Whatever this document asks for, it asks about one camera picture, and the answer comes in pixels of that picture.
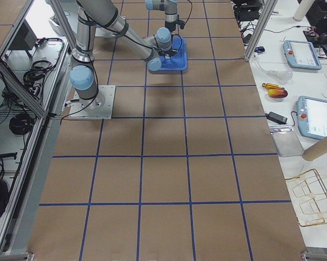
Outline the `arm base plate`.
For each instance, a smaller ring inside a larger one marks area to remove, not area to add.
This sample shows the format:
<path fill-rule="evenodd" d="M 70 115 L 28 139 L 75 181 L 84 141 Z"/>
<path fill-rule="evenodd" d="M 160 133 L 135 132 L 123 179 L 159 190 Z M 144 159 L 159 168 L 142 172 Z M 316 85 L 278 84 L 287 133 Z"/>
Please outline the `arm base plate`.
<path fill-rule="evenodd" d="M 86 109 L 89 104 L 86 100 L 80 100 L 77 92 L 74 92 L 74 99 L 70 106 L 70 120 L 110 120 L 112 118 L 112 110 L 114 107 L 116 86 L 115 85 L 100 85 L 96 99 Z"/>

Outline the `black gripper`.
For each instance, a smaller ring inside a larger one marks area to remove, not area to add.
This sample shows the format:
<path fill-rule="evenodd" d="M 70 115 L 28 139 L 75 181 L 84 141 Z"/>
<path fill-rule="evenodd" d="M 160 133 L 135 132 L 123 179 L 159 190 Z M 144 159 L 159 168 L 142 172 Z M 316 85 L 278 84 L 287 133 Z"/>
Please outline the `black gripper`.
<path fill-rule="evenodd" d="M 183 30 L 184 29 L 184 21 L 183 20 L 176 20 L 176 21 L 165 21 L 165 27 L 169 30 L 170 34 L 176 30 L 177 26 Z"/>
<path fill-rule="evenodd" d="M 165 57 L 166 59 L 170 59 L 171 57 L 175 56 L 178 52 L 179 50 L 174 49 L 172 46 L 159 48 L 159 56 Z"/>

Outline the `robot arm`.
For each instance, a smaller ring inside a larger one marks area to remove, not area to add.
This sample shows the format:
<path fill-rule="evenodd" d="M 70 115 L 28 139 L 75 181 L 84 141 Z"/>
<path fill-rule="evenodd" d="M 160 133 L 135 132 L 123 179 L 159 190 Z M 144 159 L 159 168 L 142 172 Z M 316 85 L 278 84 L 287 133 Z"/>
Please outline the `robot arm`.
<path fill-rule="evenodd" d="M 173 36 L 177 26 L 184 29 L 186 22 L 178 15 L 178 2 L 173 0 L 145 0 L 147 10 L 163 11 L 165 13 L 165 26 L 158 29 L 160 34 Z"/>
<path fill-rule="evenodd" d="M 169 89 L 180 85 L 180 72 L 168 62 L 177 56 L 172 41 L 177 29 L 176 1 L 146 1 L 147 11 L 136 18 L 138 4 L 124 10 L 112 1 L 77 1 L 76 47 L 72 64 L 97 70 L 101 84 L 119 86 L 115 116 L 138 116 L 144 88 Z"/>

